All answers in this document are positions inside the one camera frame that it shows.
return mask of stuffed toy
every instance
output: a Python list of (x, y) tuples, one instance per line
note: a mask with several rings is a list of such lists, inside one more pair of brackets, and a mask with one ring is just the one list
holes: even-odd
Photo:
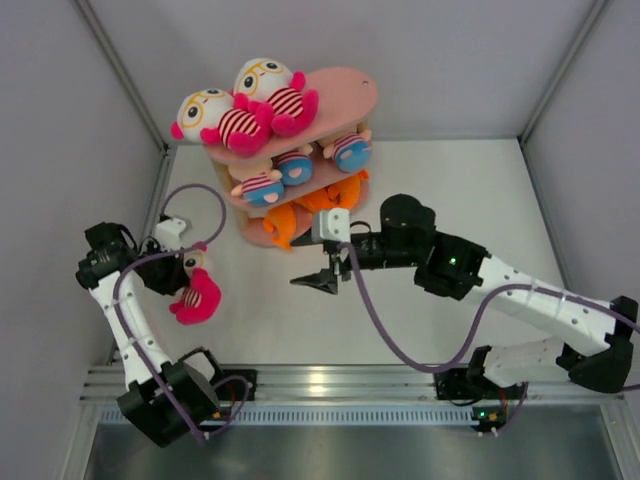
[(238, 155), (250, 157), (271, 137), (272, 118), (271, 105), (257, 105), (248, 112), (237, 108), (231, 94), (212, 88), (184, 99), (178, 119), (171, 125), (171, 135), (176, 140), (222, 144)]
[(169, 306), (169, 311), (183, 325), (193, 325), (210, 319), (218, 309), (222, 292), (209, 276), (210, 264), (205, 255), (206, 246), (186, 253), (183, 268), (189, 285), (182, 290), (180, 300)]
[(252, 207), (267, 207), (284, 195), (282, 174), (273, 170), (273, 162), (266, 158), (251, 165), (229, 165), (229, 174), (238, 182), (231, 195), (243, 196)]
[(371, 158), (371, 130), (358, 131), (358, 126), (317, 140), (324, 158), (332, 159), (343, 172), (361, 170)]
[(273, 159), (274, 168), (282, 173), (284, 185), (293, 187), (309, 181), (313, 174), (313, 161), (309, 157), (312, 151), (313, 147), (306, 144)]
[(305, 84), (304, 73), (293, 73), (270, 58), (255, 58), (240, 70), (233, 95), (240, 108), (251, 112), (260, 105), (271, 105), (271, 128), (277, 135), (291, 137), (311, 125), (318, 111), (318, 92), (303, 93)]
[(360, 170), (355, 175), (344, 178), (327, 187), (329, 199), (336, 207), (351, 210), (360, 201), (360, 187), (369, 179), (369, 172)]
[(296, 233), (298, 222), (291, 202), (283, 203), (272, 208), (262, 219), (262, 228), (265, 232), (275, 236), (271, 242), (283, 250), (291, 251), (291, 240)]

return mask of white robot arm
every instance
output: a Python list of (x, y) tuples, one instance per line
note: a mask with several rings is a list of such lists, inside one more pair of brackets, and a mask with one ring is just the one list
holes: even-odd
[[(156, 225), (153, 232), (153, 238), (157, 240), (160, 251), (179, 250), (183, 248), (181, 242), (182, 234), (187, 230), (188, 224), (186, 220), (178, 217), (168, 218)], [(122, 269), (117, 269), (112, 273), (97, 281), (97, 286), (89, 288), (89, 293), (93, 299), (98, 302), (102, 308), (105, 317), (109, 321), (109, 327), (115, 338), (118, 350), (122, 357), (125, 372), (125, 383), (127, 389), (133, 382), (143, 384), (151, 379), (151, 372), (146, 367), (140, 355), (133, 347), (133, 342), (122, 329), (120, 321), (113, 304), (113, 291), (120, 276)], [(175, 290), (184, 286), (184, 278), (175, 275), (176, 283), (173, 286), (167, 286), (168, 290)], [(140, 275), (134, 270), (128, 274), (120, 288), (120, 306), (124, 314), (125, 320), (131, 328), (134, 337), (137, 339), (140, 347), (144, 350), (147, 357), (151, 360), (155, 371), (160, 372), (164, 363), (171, 362), (169, 356), (165, 353), (166, 346), (162, 342), (159, 332), (154, 332), (151, 325), (147, 321), (148, 315), (140, 303), (141, 295), (144, 295), (145, 285)]]
[[(380, 224), (380, 232), (369, 226), (369, 232), (351, 234), (348, 211), (320, 212), (312, 229), (292, 245), (321, 243), (329, 268), (291, 283), (337, 294), (338, 277), (349, 280), (356, 273), (367, 310), (394, 353), (420, 371), (445, 374), (451, 367), (420, 365), (390, 340), (359, 277), (360, 269), (415, 268), (414, 283), (429, 293), (471, 303), (480, 316), (491, 301), (492, 308), (552, 335), (524, 345), (477, 348), (466, 369), (470, 384), (491, 388), (486, 387), (489, 381), (493, 388), (506, 388), (519, 382), (571, 380), (603, 393), (622, 389), (631, 367), (629, 339), (637, 329), (637, 302), (626, 297), (590, 300), (539, 281), (480, 245), (436, 231), (435, 212), (408, 195), (394, 195), (382, 204)], [(342, 254), (343, 248), (349, 256)], [(474, 319), (466, 348), (479, 318)], [(462, 360), (463, 350), (455, 362)]]
[[(187, 226), (178, 217), (161, 218), (154, 230), (154, 242), (141, 252), (127, 243), (123, 226), (95, 225), (85, 231), (91, 251), (79, 262), (76, 272), (80, 285), (103, 310), (122, 356), (127, 393), (118, 398), (118, 406), (131, 423), (161, 447), (219, 411), (213, 385), (226, 377), (204, 349), (172, 361), (141, 306), (140, 295), (145, 289), (174, 295), (189, 284), (183, 255), (171, 254), (181, 249), (180, 237)], [(140, 262), (145, 256), (156, 259)], [(138, 266), (122, 277), (119, 295), (114, 295), (116, 282), (134, 262)], [(200, 353), (210, 366), (208, 372), (187, 363)]]

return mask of red striped shirt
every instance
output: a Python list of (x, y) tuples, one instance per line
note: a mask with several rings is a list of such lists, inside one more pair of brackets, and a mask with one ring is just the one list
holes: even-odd
[(283, 87), (280, 90), (276, 90), (269, 97), (267, 103), (273, 107), (275, 115), (288, 113), (293, 117), (298, 117), (304, 111), (302, 108), (302, 94), (291, 87)]
[(185, 287), (182, 291), (182, 303), (185, 307), (197, 307), (201, 300), (202, 295), (191, 287)]
[(262, 172), (260, 175), (256, 175), (242, 182), (242, 192), (253, 192), (254, 190), (275, 185), (275, 183), (276, 182), (271, 180), (265, 172)]
[(259, 129), (256, 117), (252, 113), (237, 108), (225, 112), (220, 119), (219, 126), (220, 137), (225, 147), (229, 147), (227, 142), (232, 133), (240, 132), (254, 135)]

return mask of wooden shelf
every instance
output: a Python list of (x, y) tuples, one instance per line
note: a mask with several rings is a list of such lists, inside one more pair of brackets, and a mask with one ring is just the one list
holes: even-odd
[(268, 207), (252, 207), (242, 197), (233, 197), (230, 193), (226, 193), (227, 200), (235, 208), (247, 212), (252, 217), (264, 217), (267, 211), (273, 207), (290, 202), (303, 195), (355, 175), (355, 172), (347, 173), (340, 170), (332, 160), (324, 158), (319, 149), (313, 151), (311, 160), (313, 161), (313, 175), (309, 181), (295, 187), (285, 187), (284, 196), (278, 202)]
[[(351, 211), (355, 212), (356, 210), (362, 208), (368, 196), (369, 181), (363, 180), (360, 184), (360, 199)], [(312, 215), (307, 209), (300, 205), (294, 204), (293, 210), (296, 214), (297, 221), (296, 233), (294, 234), (293, 239), (296, 239), (311, 228)], [(274, 247), (271, 239), (275, 235), (266, 232), (264, 228), (262, 228), (262, 218), (250, 218), (248, 224), (244, 228), (240, 228), (240, 233), (249, 243), (252, 243), (259, 247)]]
[(367, 120), (378, 101), (378, 88), (367, 74), (346, 67), (331, 67), (307, 75), (307, 89), (318, 91), (318, 113), (309, 128), (293, 137), (274, 136), (253, 157), (236, 155), (226, 148), (205, 146), (209, 157), (225, 165), (250, 165)]

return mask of purple cable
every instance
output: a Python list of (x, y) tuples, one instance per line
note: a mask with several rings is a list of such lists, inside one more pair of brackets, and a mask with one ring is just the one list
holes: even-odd
[[(507, 291), (513, 291), (513, 290), (527, 290), (528, 291), (528, 290), (531, 290), (531, 289), (534, 288), (534, 285), (531, 285), (531, 284), (512, 283), (512, 284), (508, 284), (508, 285), (502, 285), (502, 286), (496, 288), (495, 290), (492, 290), (482, 300), (482, 302), (480, 302), (480, 306), (478, 307), (478, 310), (476, 311), (476, 314), (473, 317), (473, 322), (471, 323), (471, 328), (469, 329), (469, 333), (467, 334), (467, 338), (465, 339), (464, 343), (462, 344), (462, 347), (460, 347), (460, 350), (458, 351), (458, 353), (456, 353), (453, 356), (453, 358), (451, 360), (449, 360), (448, 362), (440, 364), (438, 366), (430, 367), (428, 365), (423, 365), (423, 364), (421, 364), (419, 362), (416, 362), (414, 359), (412, 359), (406, 353), (404, 353), (400, 349), (400, 347), (398, 347), (398, 345), (393, 341), (393, 339), (391, 338), (391, 336), (389, 335), (387, 330), (384, 328), (384, 325), (380, 321), (380, 317), (378, 317), (378, 313), (376, 312), (376, 309), (373, 306), (373, 303), (371, 302), (371, 298), (369, 297), (369, 292), (367, 291), (367, 287), (364, 284), (364, 279), (362, 278), (362, 272), (360, 271), (360, 264), (358, 263), (358, 257), (356, 255), (356, 251), (355, 251), (354, 246), (351, 243), (343, 242), (343, 243), (338, 245), (338, 249), (341, 250), (343, 248), (346, 248), (349, 251), (349, 258), (351, 260), (351, 267), (353, 269), (353, 274), (356, 277), (356, 283), (358, 284), (358, 290), (360, 291), (360, 296), (362, 297), (362, 301), (364, 302), (364, 306), (367, 309), (367, 312), (369, 313), (369, 316), (371, 317), (371, 321), (373, 322), (373, 325), (376, 327), (376, 330), (378, 330), (378, 333), (382, 337), (382, 340), (384, 340), (384, 343), (387, 344), (387, 346), (396, 355), (396, 357), (398, 357), (403, 363), (405, 363), (406, 365), (410, 366), (411, 368), (413, 368), (413, 369), (415, 369), (415, 370), (417, 370), (419, 372), (423, 372), (423, 373), (431, 373), (431, 374), (442, 373), (442, 372), (446, 372), (447, 370), (450, 370), (451, 368), (454, 368), (455, 366), (458, 365), (460, 360), (462, 360), (462, 358), (465, 356), (465, 354), (467, 353), (467, 351), (471, 347), (471, 343), (473, 342), (473, 338), (476, 336), (476, 333), (478, 331), (478, 327), (480, 326), (480, 320), (482, 319), (482, 316), (484, 315), (484, 312), (487, 309), (487, 306), (489, 305), (489, 302), (491, 302), (491, 300), (493, 300), (495, 297), (497, 297), (501, 293), (504, 293), (504, 292), (507, 292)], [(558, 292), (558, 291), (551, 290), (551, 289), (544, 288), (544, 287), (535, 288), (535, 292), (536, 293), (541, 293), (542, 295), (548, 295), (550, 297), (555, 297), (555, 298), (563, 298), (563, 296), (566, 295), (563, 292)], [(592, 301), (589, 301), (589, 300), (585, 300), (585, 299), (580, 298), (580, 297), (578, 297), (576, 295), (566, 295), (565, 300), (568, 301), (568, 302), (572, 302), (572, 303), (578, 304), (578, 305), (582, 305), (583, 307), (588, 307), (588, 308), (591, 308), (593, 310), (597, 310), (598, 312), (604, 313), (605, 315), (610, 315), (611, 317), (615, 318), (617, 321), (624, 323), (628, 327), (632, 328), (634, 331), (640, 333), (640, 326), (638, 326), (635, 323), (633, 323), (631, 320), (629, 320), (624, 315), (622, 315), (622, 314), (620, 314), (618, 312), (614, 312), (613, 310), (611, 310), (609, 308), (603, 307), (602, 305), (599, 305), (599, 304), (597, 304), (595, 302), (592, 302)], [(633, 385), (632, 387), (634, 389), (640, 389), (640, 385)]]
[(149, 255), (148, 257), (140, 258), (140, 259), (136, 260), (135, 262), (133, 262), (132, 264), (128, 265), (122, 271), (122, 273), (120, 274), (120, 276), (116, 280), (116, 284), (113, 287), (113, 302), (114, 302), (114, 306), (115, 306), (115, 312), (116, 312), (116, 315), (118, 317), (118, 321), (120, 322), (120, 326), (122, 327), (122, 330), (125, 332), (125, 334), (129, 338), (129, 340), (131, 340), (133, 342), (133, 348), (136, 350), (136, 352), (138, 353), (138, 355), (140, 356), (140, 358), (144, 362), (145, 366), (149, 369), (149, 373), (151, 373), (153, 379), (156, 381), (156, 383), (158, 384), (158, 386), (160, 387), (162, 392), (166, 395), (166, 397), (169, 400), (169, 402), (174, 406), (174, 408), (176, 409), (178, 414), (180, 414), (180, 417), (182, 417), (182, 419), (185, 421), (185, 423), (189, 427), (189, 430), (191, 430), (191, 433), (193, 433), (193, 435), (195, 436), (196, 441), (198, 442), (198, 444), (200, 446), (204, 446), (204, 441), (205, 441), (204, 434), (198, 429), (198, 426), (191, 419), (191, 417), (189, 416), (187, 411), (184, 409), (184, 407), (182, 405), (180, 405), (180, 402), (175, 397), (173, 392), (171, 392), (171, 390), (169, 390), (169, 387), (162, 380), (162, 377), (158, 374), (158, 372), (156, 372), (156, 370), (155, 370), (155, 368), (153, 366), (153, 363), (151, 362), (151, 360), (149, 359), (149, 357), (147, 356), (145, 351), (142, 349), (142, 347), (138, 344), (138, 341), (135, 339), (133, 331), (129, 327), (129, 324), (127, 323), (127, 320), (124, 317), (124, 314), (122, 313), (122, 307), (120, 306), (120, 303), (119, 303), (120, 302), (120, 287), (122, 285), (122, 282), (125, 279), (125, 277), (129, 273), (131, 273), (135, 268), (138, 268), (140, 265), (143, 265), (145, 263), (153, 262), (154, 260), (159, 260), (161, 258), (173, 257), (174, 255), (193, 252), (194, 250), (197, 250), (198, 248), (200, 248), (202, 245), (206, 245), (206, 244), (209, 244), (209, 243), (213, 242), (216, 239), (216, 237), (218, 235), (220, 235), (220, 232), (224, 228), (224, 225), (225, 225), (225, 223), (227, 221), (227, 208), (226, 208), (226, 206), (224, 204), (224, 199), (222, 198), (222, 195), (220, 195), (216, 190), (214, 190), (213, 188), (211, 188), (211, 187), (209, 187), (207, 185), (203, 185), (201, 183), (188, 183), (186, 185), (182, 185), (181, 187), (176, 188), (173, 192), (171, 192), (167, 196), (165, 201), (162, 203), (162, 207), (160, 208), (160, 212), (162, 214), (164, 214), (164, 211), (167, 208), (167, 204), (171, 201), (171, 199), (174, 196), (176, 196), (179, 192), (181, 192), (183, 190), (186, 190), (186, 189), (189, 189), (189, 188), (201, 188), (203, 190), (207, 190), (208, 192), (212, 193), (218, 199), (218, 201), (220, 202), (220, 208), (222, 209), (220, 225), (218, 226), (216, 231), (213, 233), (213, 235), (211, 235), (209, 238), (207, 238), (204, 242), (196, 243), (194, 246), (189, 247), (189, 248), (182, 248), (180, 250), (172, 250), (172, 251), (169, 251), (169, 252), (162, 252), (162, 253), (156, 253), (156, 254), (153, 254), (153, 255)]

